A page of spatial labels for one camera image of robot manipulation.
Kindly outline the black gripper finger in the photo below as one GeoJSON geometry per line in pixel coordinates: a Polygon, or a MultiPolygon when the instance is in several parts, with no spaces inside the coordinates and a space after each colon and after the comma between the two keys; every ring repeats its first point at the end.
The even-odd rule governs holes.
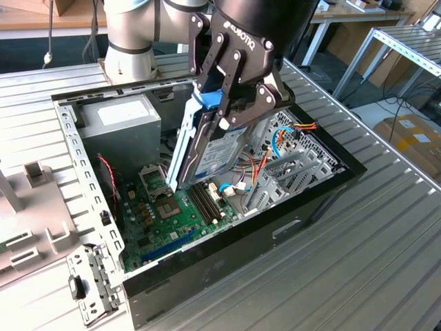
{"type": "Polygon", "coordinates": [[[200,12],[190,15],[189,71],[199,90],[218,90],[224,75],[217,69],[228,45],[228,36],[200,12]]]}
{"type": "Polygon", "coordinates": [[[221,101],[216,113],[216,127],[221,130],[250,126],[276,111],[295,104],[292,90],[280,76],[280,57],[269,73],[255,82],[242,83],[247,57],[235,51],[234,60],[227,69],[222,87],[221,101]]]}

